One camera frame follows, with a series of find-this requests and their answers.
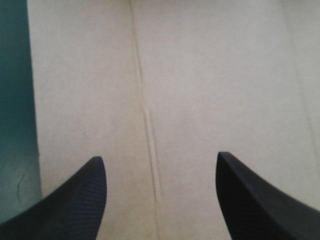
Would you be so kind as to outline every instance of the teal wall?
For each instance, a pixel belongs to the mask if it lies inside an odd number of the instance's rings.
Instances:
[[[41,198],[25,0],[0,0],[0,222]]]

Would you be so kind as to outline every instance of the crack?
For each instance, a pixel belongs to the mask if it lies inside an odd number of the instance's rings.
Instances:
[[[16,186],[16,197],[18,198],[18,202],[19,204],[21,204],[21,199],[20,199],[20,185],[21,185],[21,182],[24,178],[25,174],[23,173],[19,182],[18,182],[18,185]]]

